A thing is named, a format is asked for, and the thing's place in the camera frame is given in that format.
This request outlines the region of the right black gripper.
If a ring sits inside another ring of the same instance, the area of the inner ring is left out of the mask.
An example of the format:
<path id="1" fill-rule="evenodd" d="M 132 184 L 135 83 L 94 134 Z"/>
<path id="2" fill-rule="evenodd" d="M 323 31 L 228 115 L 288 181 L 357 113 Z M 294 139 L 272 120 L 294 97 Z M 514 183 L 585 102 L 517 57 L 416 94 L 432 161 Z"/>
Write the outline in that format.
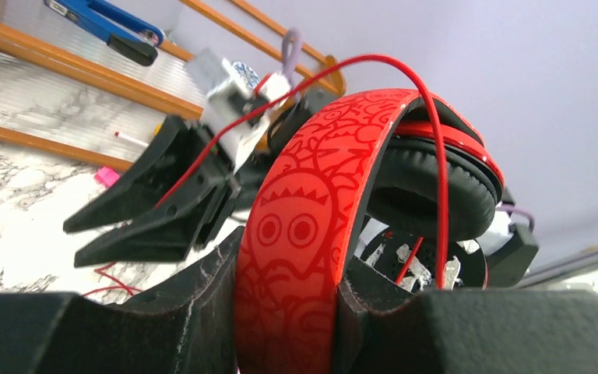
<path id="1" fill-rule="evenodd" d="M 196 120 L 168 115 L 136 162 L 111 187 L 65 220 L 63 231 L 76 233 L 135 218 L 82 247 L 75 254 L 74 266 L 176 263 L 185 260 L 191 249 L 205 248 L 235 206 L 251 206 L 272 162 L 290 138 L 335 99 L 335 94 L 323 89 L 309 89 L 289 108 L 269 115 L 266 134 L 238 171 L 218 143 L 218 154 L 208 156 L 195 175 L 153 208 L 202 148 Z"/>

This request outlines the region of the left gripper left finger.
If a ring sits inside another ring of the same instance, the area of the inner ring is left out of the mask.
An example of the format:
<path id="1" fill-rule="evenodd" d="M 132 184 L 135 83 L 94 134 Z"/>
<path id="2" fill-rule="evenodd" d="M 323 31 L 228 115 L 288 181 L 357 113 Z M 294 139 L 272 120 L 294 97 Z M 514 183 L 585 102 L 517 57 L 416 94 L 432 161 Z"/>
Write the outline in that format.
<path id="1" fill-rule="evenodd" d="M 123 304 L 0 293 L 0 373 L 234 373 L 243 231 Z"/>

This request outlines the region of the red black headphones with cable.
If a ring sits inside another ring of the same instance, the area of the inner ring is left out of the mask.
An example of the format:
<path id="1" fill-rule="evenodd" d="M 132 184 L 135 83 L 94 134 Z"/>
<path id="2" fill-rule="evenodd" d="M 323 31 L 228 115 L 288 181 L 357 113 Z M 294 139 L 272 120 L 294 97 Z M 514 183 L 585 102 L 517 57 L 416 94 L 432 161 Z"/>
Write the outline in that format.
<path id="1" fill-rule="evenodd" d="M 313 115 L 281 151 L 252 205 L 234 273 L 236 372 L 334 373 L 338 288 L 354 259 L 390 140 L 421 99 L 436 147 L 436 284 L 443 288 L 449 235 L 449 170 L 436 104 L 423 83 L 341 97 Z M 498 175 L 480 134 L 475 148 Z"/>

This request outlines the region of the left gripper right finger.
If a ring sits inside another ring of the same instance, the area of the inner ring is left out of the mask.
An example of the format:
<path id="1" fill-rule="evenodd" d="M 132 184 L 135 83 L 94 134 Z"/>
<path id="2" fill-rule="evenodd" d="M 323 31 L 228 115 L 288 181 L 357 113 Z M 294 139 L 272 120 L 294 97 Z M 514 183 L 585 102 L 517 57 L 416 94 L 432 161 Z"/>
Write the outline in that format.
<path id="1" fill-rule="evenodd" d="M 338 288 L 334 373 L 598 373 L 598 295 L 412 295 L 359 259 Z"/>

